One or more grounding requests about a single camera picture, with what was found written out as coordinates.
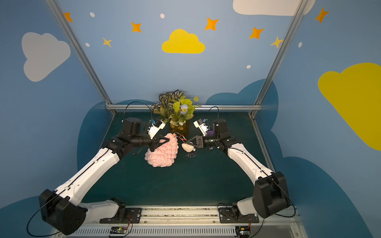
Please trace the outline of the small doll keychain decoration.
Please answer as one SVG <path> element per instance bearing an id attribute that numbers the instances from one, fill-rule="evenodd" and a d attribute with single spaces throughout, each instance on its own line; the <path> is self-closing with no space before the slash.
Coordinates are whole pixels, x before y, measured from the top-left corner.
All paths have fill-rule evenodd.
<path id="1" fill-rule="evenodd" d="M 197 155 L 197 151 L 192 145 L 182 143 L 182 149 L 185 151 L 188 158 L 194 158 Z"/>

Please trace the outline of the red carabiner clip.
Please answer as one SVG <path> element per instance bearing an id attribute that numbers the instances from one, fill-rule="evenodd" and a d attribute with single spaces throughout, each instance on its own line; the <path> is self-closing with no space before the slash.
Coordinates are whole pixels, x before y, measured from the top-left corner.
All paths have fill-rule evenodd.
<path id="1" fill-rule="evenodd" d="M 187 139 L 186 139 L 183 135 L 178 136 L 178 138 L 179 138 L 183 143 L 186 143 L 186 142 L 187 142 Z"/>

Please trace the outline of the pink puffy bag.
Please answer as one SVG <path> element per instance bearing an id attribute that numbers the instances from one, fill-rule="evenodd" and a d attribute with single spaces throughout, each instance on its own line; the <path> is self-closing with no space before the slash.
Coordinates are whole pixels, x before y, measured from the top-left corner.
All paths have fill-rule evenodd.
<path id="1" fill-rule="evenodd" d="M 179 150 L 178 140 L 171 133 L 165 137 L 169 139 L 167 143 L 156 148 L 154 152 L 148 150 L 145 154 L 145 160 L 153 167 L 169 167 L 175 162 Z"/>

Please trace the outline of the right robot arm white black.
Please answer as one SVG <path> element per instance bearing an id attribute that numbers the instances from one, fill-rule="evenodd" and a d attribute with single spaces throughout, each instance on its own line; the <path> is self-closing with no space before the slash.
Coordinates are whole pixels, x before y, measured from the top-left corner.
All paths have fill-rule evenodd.
<path id="1" fill-rule="evenodd" d="M 267 218 L 291 206 L 286 177 L 274 172 L 257 160 L 236 137 L 230 135 L 224 119 L 206 125 L 206 119 L 193 122 L 201 131 L 186 144 L 197 148 L 213 147 L 233 160 L 254 185 L 253 196 L 238 201 L 233 207 L 241 215 L 258 214 Z"/>

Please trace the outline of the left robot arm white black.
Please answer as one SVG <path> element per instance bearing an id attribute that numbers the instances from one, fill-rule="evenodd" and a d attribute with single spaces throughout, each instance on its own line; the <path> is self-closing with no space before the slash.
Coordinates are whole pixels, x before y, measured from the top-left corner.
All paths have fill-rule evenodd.
<path id="1" fill-rule="evenodd" d="M 72 178 L 54 191 L 45 190 L 39 196 L 42 220 L 64 235 L 71 235 L 83 224 L 94 221 L 124 222 L 126 206 L 117 199 L 83 203 L 82 200 L 96 182 L 128 153 L 137 147 L 150 151 L 169 142 L 158 132 L 165 127 L 163 121 L 153 121 L 148 131 L 141 133 L 141 120 L 127 118 L 122 121 L 118 135 L 105 141 L 97 154 Z"/>

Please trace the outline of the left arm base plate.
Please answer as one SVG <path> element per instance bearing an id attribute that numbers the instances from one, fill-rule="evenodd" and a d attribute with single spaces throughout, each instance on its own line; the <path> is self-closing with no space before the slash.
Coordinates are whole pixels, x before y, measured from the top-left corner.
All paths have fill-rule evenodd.
<path id="1" fill-rule="evenodd" d="M 100 219 L 100 224 L 139 224 L 142 208 L 122 207 L 119 208 L 116 215 L 112 218 Z"/>

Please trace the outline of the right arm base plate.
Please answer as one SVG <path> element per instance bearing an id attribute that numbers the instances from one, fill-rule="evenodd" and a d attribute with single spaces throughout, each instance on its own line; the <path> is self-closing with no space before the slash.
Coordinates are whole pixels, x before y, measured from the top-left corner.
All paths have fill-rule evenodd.
<path id="1" fill-rule="evenodd" d="M 260 222 L 257 214 L 243 215 L 235 206 L 233 207 L 221 206 L 217 208 L 217 211 L 219 214 L 220 223 L 222 224 L 228 224 L 228 223 L 257 224 Z"/>

